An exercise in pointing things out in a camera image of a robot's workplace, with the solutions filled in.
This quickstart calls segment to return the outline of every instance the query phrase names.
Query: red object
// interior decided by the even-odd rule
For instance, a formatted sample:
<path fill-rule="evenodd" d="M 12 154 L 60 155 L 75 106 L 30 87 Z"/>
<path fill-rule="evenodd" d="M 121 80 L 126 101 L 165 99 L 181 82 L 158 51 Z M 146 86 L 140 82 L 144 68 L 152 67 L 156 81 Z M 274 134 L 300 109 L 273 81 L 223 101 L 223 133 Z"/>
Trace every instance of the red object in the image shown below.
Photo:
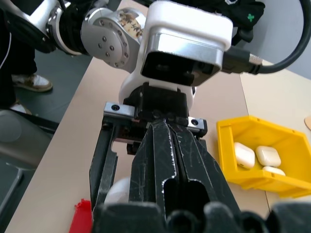
<path fill-rule="evenodd" d="M 91 202 L 81 199 L 80 203 L 74 207 L 76 212 L 74 213 L 69 233 L 90 233 L 92 230 Z"/>

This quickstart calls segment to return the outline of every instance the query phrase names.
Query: yellow plastic bin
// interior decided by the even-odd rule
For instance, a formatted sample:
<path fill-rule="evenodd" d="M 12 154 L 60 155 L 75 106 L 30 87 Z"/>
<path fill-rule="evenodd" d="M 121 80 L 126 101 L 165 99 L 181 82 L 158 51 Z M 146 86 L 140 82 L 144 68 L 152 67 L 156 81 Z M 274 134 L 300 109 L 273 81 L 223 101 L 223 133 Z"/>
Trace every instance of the yellow plastic bin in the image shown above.
<path fill-rule="evenodd" d="M 228 182 L 244 189 L 277 192 L 280 197 L 311 195 L 311 149 L 304 133 L 291 130 L 254 116 L 217 122 L 220 167 Z M 255 151 L 258 146 L 275 148 L 286 176 L 262 170 L 255 160 L 252 169 L 237 165 L 234 143 L 240 142 Z"/>

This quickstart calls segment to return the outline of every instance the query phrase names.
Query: black pants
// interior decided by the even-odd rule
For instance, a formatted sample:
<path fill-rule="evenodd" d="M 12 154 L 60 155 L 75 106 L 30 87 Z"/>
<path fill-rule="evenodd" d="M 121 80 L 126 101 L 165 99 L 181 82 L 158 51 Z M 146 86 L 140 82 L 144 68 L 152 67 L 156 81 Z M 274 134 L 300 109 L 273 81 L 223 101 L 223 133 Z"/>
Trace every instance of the black pants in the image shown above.
<path fill-rule="evenodd" d="M 0 10 L 0 65 L 8 52 L 9 40 L 10 33 Z M 9 108 L 16 101 L 11 74 L 33 74 L 36 71 L 35 50 L 12 35 L 9 54 L 0 68 L 0 108 Z"/>

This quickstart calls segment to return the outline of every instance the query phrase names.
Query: white cable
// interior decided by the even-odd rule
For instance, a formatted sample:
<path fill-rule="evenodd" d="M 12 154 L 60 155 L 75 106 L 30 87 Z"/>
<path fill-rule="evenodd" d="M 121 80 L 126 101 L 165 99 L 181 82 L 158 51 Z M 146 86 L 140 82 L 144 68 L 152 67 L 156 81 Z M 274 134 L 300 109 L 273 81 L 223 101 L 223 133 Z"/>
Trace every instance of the white cable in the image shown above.
<path fill-rule="evenodd" d="M 11 35 L 11 33 L 10 33 L 9 48 L 8 48 L 7 53 L 6 53 L 6 56 L 4 57 L 4 60 L 2 61 L 1 65 L 0 65 L 0 69 L 2 68 L 2 66 L 3 66 L 3 64 L 4 64 L 5 60 L 6 60 L 6 58 L 7 58 L 8 55 L 9 55 L 10 47 L 11 47 L 11 40 L 12 40 L 12 35 Z"/>

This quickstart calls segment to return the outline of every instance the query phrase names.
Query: cable connector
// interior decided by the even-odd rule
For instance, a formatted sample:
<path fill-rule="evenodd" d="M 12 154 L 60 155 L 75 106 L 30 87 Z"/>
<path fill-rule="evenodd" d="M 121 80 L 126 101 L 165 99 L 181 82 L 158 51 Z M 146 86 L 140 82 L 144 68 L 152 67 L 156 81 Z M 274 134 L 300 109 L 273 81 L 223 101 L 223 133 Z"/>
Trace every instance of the cable connector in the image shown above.
<path fill-rule="evenodd" d="M 222 72 L 258 74 L 261 66 L 262 59 L 247 50 L 231 46 L 228 51 L 224 52 Z"/>

